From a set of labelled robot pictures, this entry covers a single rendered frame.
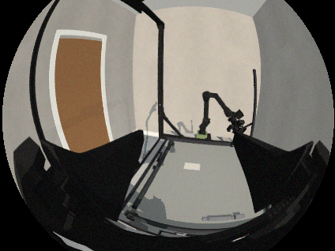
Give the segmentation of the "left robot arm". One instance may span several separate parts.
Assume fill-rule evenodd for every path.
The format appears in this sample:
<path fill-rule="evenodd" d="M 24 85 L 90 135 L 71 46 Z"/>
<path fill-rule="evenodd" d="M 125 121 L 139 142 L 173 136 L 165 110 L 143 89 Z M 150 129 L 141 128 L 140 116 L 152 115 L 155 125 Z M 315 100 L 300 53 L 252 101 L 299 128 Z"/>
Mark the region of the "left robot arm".
<path fill-rule="evenodd" d="M 201 131 L 199 134 L 205 135 L 205 130 L 206 130 L 205 127 L 207 127 L 210 123 L 208 98 L 215 98 L 216 99 L 216 101 L 220 104 L 220 106 L 224 110 L 225 116 L 228 118 L 229 122 L 232 122 L 234 120 L 239 119 L 238 121 L 235 121 L 235 126 L 238 125 L 238 126 L 241 127 L 242 124 L 245 124 L 244 120 L 241 120 L 241 117 L 244 116 L 244 114 L 241 114 L 242 113 L 241 110 L 238 110 L 236 112 L 232 111 L 232 113 L 231 113 L 230 112 L 231 110 L 225 105 L 224 102 L 222 102 L 223 100 L 218 96 L 217 93 L 212 93 L 212 92 L 209 92 L 209 91 L 206 91 L 206 93 L 205 92 L 203 92 L 203 93 L 202 93 L 202 98 L 204 100 L 204 118 L 202 120 L 202 124 L 199 125 L 199 129 Z M 213 95 L 213 94 L 215 94 L 215 95 Z"/>

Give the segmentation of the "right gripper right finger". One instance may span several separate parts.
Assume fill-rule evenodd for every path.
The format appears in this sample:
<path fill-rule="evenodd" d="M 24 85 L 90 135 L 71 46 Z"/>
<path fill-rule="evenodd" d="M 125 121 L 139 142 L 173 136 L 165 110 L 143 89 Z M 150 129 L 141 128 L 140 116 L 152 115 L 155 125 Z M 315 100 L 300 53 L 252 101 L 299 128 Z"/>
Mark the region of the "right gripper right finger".
<path fill-rule="evenodd" d="M 264 141 L 235 132 L 233 144 L 239 158 L 254 206 L 254 213 L 271 205 L 295 172 L 300 161 L 310 154 L 313 141 L 290 152 Z"/>

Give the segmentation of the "black table rim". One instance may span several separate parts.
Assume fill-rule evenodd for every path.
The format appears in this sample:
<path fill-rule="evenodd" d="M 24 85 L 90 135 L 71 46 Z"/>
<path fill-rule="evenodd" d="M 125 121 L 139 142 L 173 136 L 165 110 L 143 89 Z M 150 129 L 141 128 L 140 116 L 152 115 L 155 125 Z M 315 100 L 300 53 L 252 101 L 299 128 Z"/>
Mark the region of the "black table rim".
<path fill-rule="evenodd" d="M 150 167 L 153 165 L 154 161 L 156 160 L 157 156 L 159 155 L 159 152 L 162 150 L 163 146 L 165 145 L 165 143 L 167 142 L 167 140 L 174 140 L 174 141 L 179 141 L 179 142 L 186 142 L 186 143 L 193 143 L 193 144 L 210 144 L 210 145 L 221 145 L 221 146 L 231 146 L 233 143 L 225 143 L 225 142 L 214 142 L 214 141 L 204 141 L 204 140 L 188 140 L 188 139 L 181 139 L 181 138 L 174 138 L 174 137 L 167 137 L 165 139 L 165 141 L 162 143 L 160 149 L 158 150 L 158 152 L 155 154 L 155 156 L 153 157 L 151 163 L 148 165 L 148 167 L 146 168 L 145 172 L 143 173 L 143 175 L 140 177 L 140 179 L 138 180 L 137 184 L 135 185 L 135 187 L 133 187 L 133 189 L 131 190 L 130 194 L 128 195 L 128 197 L 124 200 L 123 202 L 123 205 L 122 205 L 122 209 L 121 209 L 121 212 L 122 210 L 125 208 L 125 206 L 127 205 L 127 203 L 129 202 L 130 198 L 134 195 L 135 191 L 137 190 L 138 186 L 141 184 L 142 180 L 144 179 L 144 177 L 146 176 L 146 174 L 148 173 Z M 121 213 L 120 212 L 120 213 Z M 118 219 L 119 221 L 121 219 Z M 141 231 L 144 231 L 143 229 L 141 228 L 138 228 L 138 227 L 135 227 L 123 220 L 121 220 L 122 223 L 125 223 L 126 225 L 129 225 L 135 229 L 138 229 L 138 230 L 141 230 Z M 152 233 L 152 232 L 149 232 L 146 230 L 144 231 L 145 233 L 148 233 L 148 234 L 153 234 L 153 235 L 156 235 L 156 236 L 163 236 L 163 235 L 160 235 L 160 234 L 155 234 L 155 233 Z M 163 236 L 163 237 L 167 237 L 167 236 Z"/>

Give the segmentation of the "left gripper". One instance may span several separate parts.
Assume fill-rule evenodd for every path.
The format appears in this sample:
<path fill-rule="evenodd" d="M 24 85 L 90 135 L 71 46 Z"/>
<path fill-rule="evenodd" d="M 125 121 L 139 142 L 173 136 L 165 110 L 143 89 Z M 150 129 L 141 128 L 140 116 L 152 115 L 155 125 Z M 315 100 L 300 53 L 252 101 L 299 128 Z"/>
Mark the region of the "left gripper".
<path fill-rule="evenodd" d="M 232 133 L 235 134 L 235 132 L 238 132 L 238 131 L 240 130 L 240 125 L 237 125 L 237 127 L 236 127 L 236 126 L 235 126 L 235 121 L 237 121 L 237 120 L 232 121 L 231 125 L 229 125 L 229 127 L 227 128 L 227 131 L 228 131 L 228 132 L 230 132 L 231 129 L 232 129 Z M 230 127 L 231 127 L 231 128 L 230 128 Z M 247 130 L 247 128 L 242 129 L 242 130 L 241 130 L 241 133 L 244 133 L 246 130 Z"/>

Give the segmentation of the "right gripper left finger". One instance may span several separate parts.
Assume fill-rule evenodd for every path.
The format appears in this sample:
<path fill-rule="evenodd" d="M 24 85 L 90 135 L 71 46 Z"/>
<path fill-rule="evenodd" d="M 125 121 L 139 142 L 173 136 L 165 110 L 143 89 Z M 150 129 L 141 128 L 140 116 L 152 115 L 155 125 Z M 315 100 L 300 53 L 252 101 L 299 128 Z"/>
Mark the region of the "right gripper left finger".
<path fill-rule="evenodd" d="M 40 141 L 50 165 L 77 183 L 107 219 L 118 222 L 144 144 L 138 129 L 107 144 L 77 153 Z"/>

